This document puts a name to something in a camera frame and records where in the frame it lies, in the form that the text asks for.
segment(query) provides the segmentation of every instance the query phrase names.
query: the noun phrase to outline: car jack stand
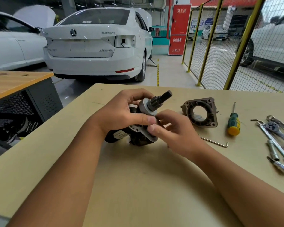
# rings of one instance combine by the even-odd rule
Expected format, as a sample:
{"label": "car jack stand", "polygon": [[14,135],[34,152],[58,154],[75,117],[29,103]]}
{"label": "car jack stand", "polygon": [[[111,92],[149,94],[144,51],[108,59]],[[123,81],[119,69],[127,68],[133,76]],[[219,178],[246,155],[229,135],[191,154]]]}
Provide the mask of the car jack stand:
{"label": "car jack stand", "polygon": [[153,64],[157,67],[157,65],[155,64],[155,62],[152,59],[149,59],[151,62],[153,62]]}

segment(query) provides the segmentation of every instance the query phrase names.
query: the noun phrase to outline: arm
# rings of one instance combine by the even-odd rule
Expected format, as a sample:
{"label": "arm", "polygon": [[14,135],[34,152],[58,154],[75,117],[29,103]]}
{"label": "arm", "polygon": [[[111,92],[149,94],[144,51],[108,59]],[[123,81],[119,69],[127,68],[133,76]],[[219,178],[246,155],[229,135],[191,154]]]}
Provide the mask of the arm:
{"label": "arm", "polygon": [[151,125],[152,116],[132,114],[129,104],[153,95],[144,89],[123,90],[93,114],[29,194],[7,227],[82,226],[99,160],[109,130],[132,124]]}
{"label": "arm", "polygon": [[186,116],[165,110],[157,118],[170,125],[148,131],[204,171],[245,226],[284,226],[284,193],[207,145]]}

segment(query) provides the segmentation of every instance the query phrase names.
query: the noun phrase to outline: car tire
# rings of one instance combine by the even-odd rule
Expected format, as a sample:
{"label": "car tire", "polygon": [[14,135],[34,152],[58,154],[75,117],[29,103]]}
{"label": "car tire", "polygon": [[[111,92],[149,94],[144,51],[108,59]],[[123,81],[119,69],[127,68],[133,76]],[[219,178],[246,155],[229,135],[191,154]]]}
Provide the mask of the car tire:
{"label": "car tire", "polygon": [[145,79],[145,72],[146,72],[146,58],[145,58],[145,53],[144,53],[143,61],[142,61],[142,68],[141,68],[140,73],[135,76],[135,81],[142,82]]}
{"label": "car tire", "polygon": [[244,51],[240,66],[247,67],[251,65],[254,61],[253,55],[254,55],[254,44],[252,41],[249,41],[246,50]]}
{"label": "car tire", "polygon": [[148,59],[151,59],[153,57],[153,44],[151,45],[151,55],[149,56]]}

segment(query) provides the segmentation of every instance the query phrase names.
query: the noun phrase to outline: car logo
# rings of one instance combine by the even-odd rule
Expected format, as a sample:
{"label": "car logo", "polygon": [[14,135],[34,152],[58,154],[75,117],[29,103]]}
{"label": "car logo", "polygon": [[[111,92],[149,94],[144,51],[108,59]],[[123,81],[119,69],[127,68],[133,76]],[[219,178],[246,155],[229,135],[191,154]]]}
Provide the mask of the car logo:
{"label": "car logo", "polygon": [[71,36],[72,37],[75,37],[77,35],[77,32],[76,32],[76,30],[74,30],[74,29],[71,29]]}

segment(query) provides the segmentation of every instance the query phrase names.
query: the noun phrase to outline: label sticker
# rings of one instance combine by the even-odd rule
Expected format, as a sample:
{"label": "label sticker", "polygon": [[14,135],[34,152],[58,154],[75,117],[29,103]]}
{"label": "label sticker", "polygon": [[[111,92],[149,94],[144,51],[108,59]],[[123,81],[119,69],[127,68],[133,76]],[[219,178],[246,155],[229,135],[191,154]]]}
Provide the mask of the label sticker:
{"label": "label sticker", "polygon": [[115,139],[122,139],[122,138],[124,138],[125,136],[128,136],[128,135],[129,135],[128,133],[125,133],[124,131],[119,130],[116,133],[114,133],[114,138]]}

